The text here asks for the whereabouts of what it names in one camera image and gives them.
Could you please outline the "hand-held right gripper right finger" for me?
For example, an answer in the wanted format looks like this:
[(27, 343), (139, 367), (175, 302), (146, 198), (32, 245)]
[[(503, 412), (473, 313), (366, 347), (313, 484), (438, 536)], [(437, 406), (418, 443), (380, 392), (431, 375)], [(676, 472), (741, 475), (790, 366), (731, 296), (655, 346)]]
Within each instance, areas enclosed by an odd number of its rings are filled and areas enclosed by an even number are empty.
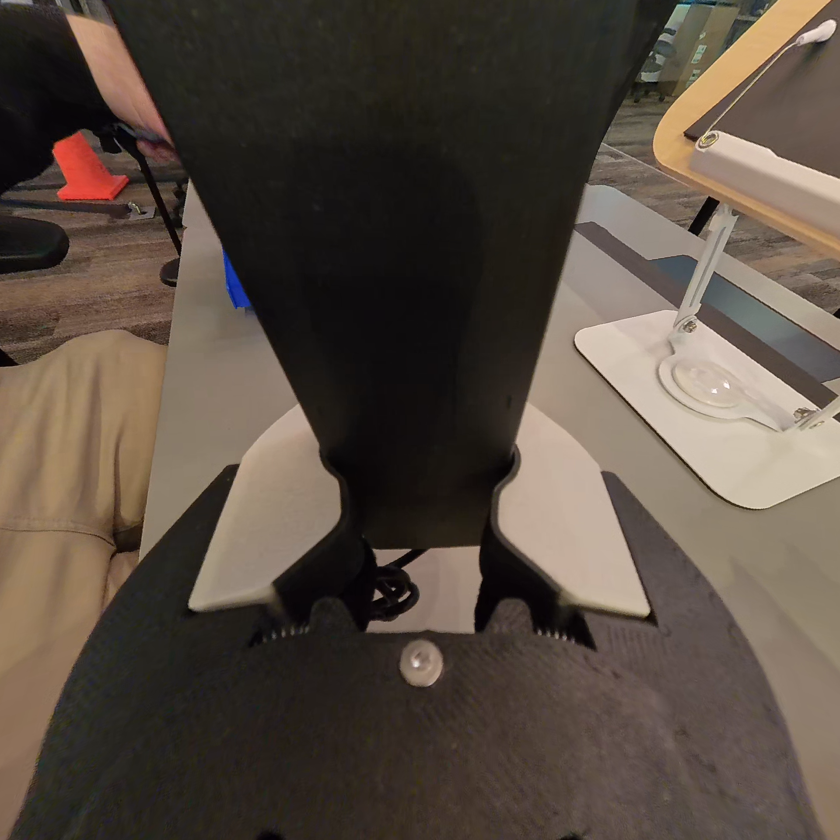
[(521, 598), (543, 617), (564, 608), (652, 617), (600, 466), (538, 408), (525, 407), (493, 492), (479, 547), (487, 595)]

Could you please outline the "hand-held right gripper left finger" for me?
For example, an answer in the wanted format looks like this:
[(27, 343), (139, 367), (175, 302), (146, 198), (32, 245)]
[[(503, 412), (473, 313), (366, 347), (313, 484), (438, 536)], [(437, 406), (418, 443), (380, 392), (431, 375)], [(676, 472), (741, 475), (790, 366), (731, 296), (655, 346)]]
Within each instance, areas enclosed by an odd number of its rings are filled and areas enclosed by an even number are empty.
[(308, 614), (319, 598), (342, 594), (368, 559), (347, 483), (295, 406), (245, 453), (188, 606)]

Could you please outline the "blue plastic bin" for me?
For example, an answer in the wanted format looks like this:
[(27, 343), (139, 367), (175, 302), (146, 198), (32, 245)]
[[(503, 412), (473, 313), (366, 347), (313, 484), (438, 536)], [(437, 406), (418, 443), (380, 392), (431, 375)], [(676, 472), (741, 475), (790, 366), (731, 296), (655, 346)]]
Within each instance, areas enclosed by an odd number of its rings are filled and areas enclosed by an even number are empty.
[(252, 310), (251, 302), (225, 250), (222, 252), (227, 296), (236, 310)]

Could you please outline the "black usb hub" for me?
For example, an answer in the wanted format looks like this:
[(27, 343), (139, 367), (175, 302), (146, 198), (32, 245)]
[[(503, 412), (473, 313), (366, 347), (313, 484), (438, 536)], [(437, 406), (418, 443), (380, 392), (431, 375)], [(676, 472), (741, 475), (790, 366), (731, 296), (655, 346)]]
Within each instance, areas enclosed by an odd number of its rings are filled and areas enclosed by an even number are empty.
[(362, 534), (477, 545), (672, 3), (109, 5)]

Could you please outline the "person's left forearm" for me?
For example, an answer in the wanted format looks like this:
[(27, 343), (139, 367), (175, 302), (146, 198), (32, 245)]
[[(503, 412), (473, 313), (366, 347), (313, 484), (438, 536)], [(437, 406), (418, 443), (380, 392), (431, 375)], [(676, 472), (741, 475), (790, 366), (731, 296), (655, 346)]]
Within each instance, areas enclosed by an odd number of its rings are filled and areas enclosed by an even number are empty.
[(121, 121), (91, 70), (93, 39), (117, 46), (117, 31), (56, 6), (2, 4), (1, 190), (35, 179), (57, 142)]

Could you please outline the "person's left hand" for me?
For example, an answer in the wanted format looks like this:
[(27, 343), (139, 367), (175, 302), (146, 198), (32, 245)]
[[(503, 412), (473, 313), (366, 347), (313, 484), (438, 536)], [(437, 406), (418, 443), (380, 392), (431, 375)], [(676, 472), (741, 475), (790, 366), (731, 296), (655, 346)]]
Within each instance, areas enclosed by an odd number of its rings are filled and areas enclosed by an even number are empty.
[(137, 132), (142, 152), (160, 158), (173, 156), (172, 138), (119, 32), (85, 17), (71, 17), (69, 24), (112, 114)]

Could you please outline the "white stand with clear arms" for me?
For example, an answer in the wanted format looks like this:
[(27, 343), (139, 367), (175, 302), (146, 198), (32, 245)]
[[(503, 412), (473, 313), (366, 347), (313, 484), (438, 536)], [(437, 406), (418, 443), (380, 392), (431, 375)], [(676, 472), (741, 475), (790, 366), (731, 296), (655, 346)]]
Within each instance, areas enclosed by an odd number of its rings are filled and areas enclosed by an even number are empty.
[[(821, 44), (828, 20), (790, 48)], [(818, 407), (697, 319), (736, 223), (720, 203), (676, 311), (582, 329), (574, 346), (725, 501), (762, 510), (838, 478), (838, 396)]]

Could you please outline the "person's khaki trouser legs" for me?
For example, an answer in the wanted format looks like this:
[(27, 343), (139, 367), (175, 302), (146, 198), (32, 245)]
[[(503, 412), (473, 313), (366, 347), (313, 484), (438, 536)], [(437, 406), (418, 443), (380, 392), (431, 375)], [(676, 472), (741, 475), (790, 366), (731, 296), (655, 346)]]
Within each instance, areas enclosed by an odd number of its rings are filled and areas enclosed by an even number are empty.
[(165, 360), (105, 331), (2, 369), (2, 723), (60, 689), (142, 526)]

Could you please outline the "black mesh office chair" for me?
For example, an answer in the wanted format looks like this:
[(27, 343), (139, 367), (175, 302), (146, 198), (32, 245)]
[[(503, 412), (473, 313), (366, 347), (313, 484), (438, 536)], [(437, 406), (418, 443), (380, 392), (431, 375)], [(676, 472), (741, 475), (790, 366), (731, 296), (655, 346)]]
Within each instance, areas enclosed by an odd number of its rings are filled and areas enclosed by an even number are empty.
[(1, 216), (1, 275), (58, 266), (67, 257), (69, 238), (57, 224)]

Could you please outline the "orange cone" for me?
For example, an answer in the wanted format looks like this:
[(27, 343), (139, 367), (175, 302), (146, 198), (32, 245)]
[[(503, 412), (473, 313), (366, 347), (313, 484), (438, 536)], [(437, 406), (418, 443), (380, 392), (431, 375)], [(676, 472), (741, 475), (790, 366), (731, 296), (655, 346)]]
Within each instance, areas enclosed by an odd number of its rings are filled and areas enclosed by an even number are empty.
[(111, 201), (130, 179), (112, 174), (80, 132), (55, 143), (53, 154), (66, 183), (57, 192), (63, 202)]

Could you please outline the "wooden board with black panel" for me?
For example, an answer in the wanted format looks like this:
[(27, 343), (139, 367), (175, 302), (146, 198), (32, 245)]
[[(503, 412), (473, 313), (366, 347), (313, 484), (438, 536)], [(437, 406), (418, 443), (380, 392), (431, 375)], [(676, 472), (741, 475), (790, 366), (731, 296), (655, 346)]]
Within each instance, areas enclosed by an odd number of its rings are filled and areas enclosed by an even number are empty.
[(838, 2), (777, 2), (662, 118), (659, 166), (699, 193), (838, 258)]

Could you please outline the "white mount plate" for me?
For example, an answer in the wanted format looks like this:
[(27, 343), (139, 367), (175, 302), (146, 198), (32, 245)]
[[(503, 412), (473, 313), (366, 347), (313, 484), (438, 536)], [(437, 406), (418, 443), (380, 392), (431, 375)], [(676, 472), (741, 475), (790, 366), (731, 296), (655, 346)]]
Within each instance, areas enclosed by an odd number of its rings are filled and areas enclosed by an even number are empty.
[[(604, 227), (594, 222), (578, 224), (576, 231), (620, 266), (629, 270), (631, 274), (659, 294), (660, 297), (667, 300), (673, 308), (679, 306), (687, 290), (690, 273), (696, 266), (696, 261), (692, 257), (676, 255), (646, 259), (609, 233)], [(711, 325), (702, 323), (720, 335)], [(731, 344), (744, 352), (736, 343)], [(774, 353), (768, 353), (767, 348), (754, 345), (750, 340), (747, 341), (747, 345), (748, 351), (744, 352), (745, 354), (818, 407), (826, 406), (834, 398), (834, 393), (826, 385), (813, 380), (809, 375), (804, 374)]]

